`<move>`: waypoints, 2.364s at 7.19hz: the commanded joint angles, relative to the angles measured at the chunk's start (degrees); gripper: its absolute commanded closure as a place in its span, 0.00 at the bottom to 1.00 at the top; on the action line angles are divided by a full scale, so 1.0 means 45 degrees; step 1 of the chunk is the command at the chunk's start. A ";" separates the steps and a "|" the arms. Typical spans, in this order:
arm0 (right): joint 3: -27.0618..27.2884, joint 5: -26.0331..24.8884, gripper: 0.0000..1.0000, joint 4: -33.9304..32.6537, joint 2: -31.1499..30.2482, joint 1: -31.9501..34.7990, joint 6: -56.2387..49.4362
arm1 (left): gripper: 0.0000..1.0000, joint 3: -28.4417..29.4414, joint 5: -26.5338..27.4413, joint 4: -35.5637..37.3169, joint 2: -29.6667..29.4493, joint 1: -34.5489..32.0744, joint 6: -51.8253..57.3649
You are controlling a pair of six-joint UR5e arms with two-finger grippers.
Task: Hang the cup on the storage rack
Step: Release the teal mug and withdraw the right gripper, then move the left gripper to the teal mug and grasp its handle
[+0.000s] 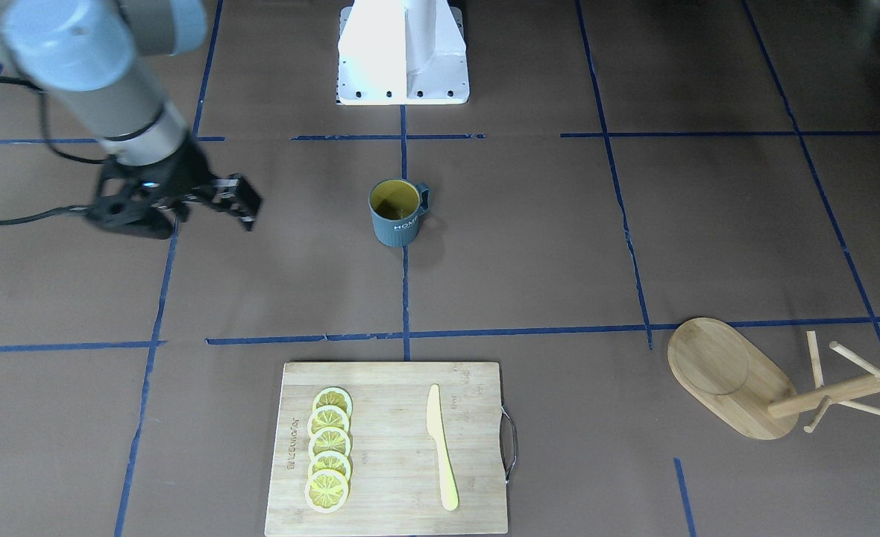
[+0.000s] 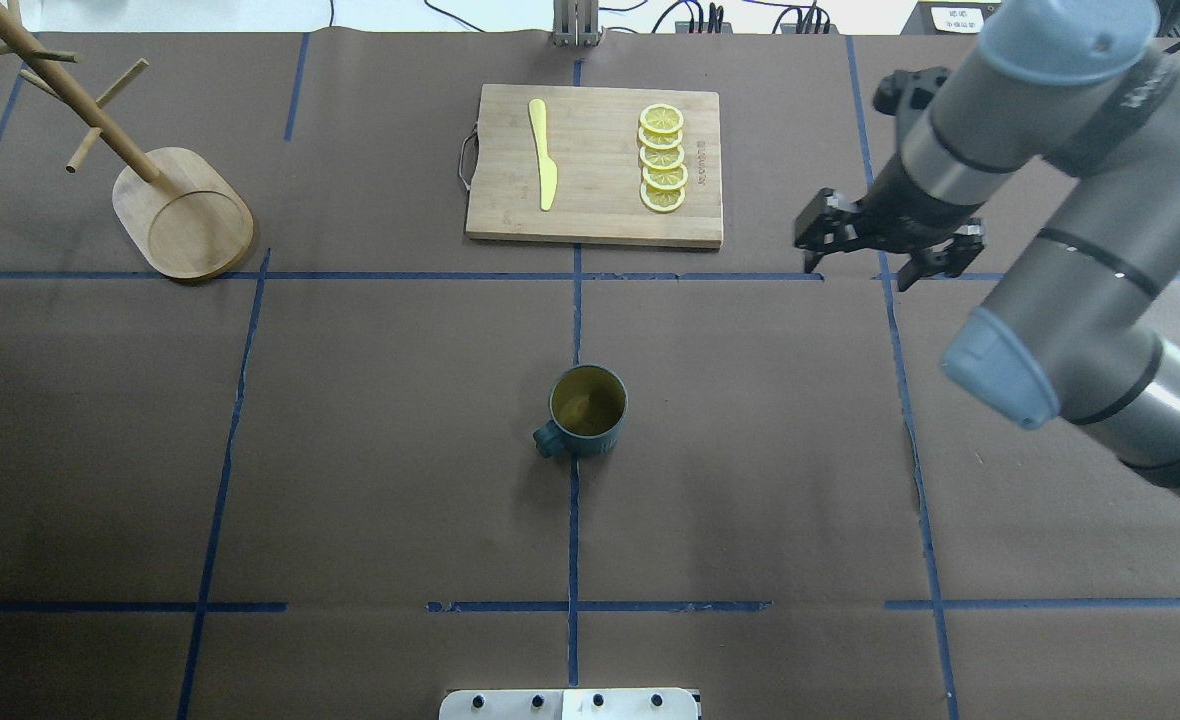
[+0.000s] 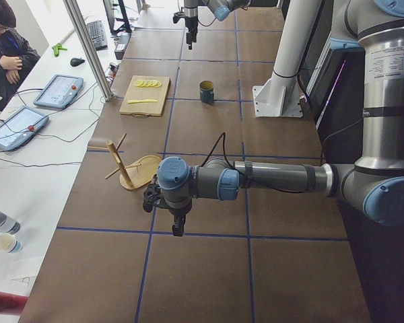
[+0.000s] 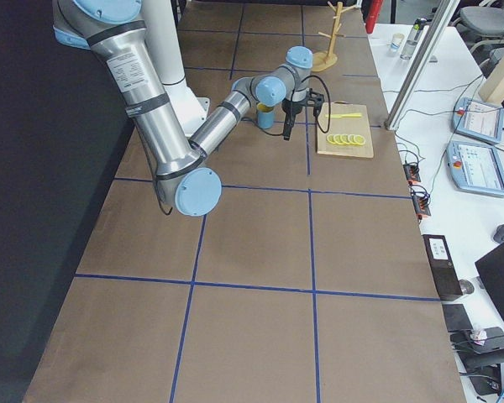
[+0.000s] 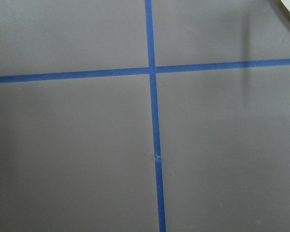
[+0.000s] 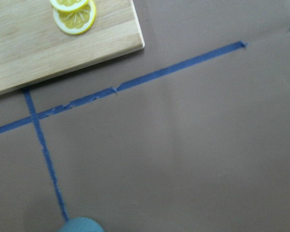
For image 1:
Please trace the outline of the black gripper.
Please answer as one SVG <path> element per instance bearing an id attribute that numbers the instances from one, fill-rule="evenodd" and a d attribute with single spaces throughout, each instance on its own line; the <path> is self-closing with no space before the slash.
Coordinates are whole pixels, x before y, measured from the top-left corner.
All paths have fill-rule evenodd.
<path id="1" fill-rule="evenodd" d="M 228 214 L 245 230 L 254 228 L 263 198 L 241 174 L 219 178 L 212 173 L 197 142 L 182 142 L 160 162 L 130 170 L 140 183 L 155 183 L 150 199 L 177 217 L 189 216 L 187 204 L 194 203 Z"/>

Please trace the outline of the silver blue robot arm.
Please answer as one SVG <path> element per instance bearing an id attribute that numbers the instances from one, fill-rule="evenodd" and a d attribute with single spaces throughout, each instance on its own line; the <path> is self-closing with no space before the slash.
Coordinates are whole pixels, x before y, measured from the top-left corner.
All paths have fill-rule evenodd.
<path id="1" fill-rule="evenodd" d="M 54 96 L 106 151 L 78 214 L 110 233 L 157 240 L 190 204 L 255 224 L 262 198 L 240 174 L 210 170 L 197 137 L 145 57 L 194 51 L 208 31 L 201 1 L 0 1 L 0 83 Z"/>

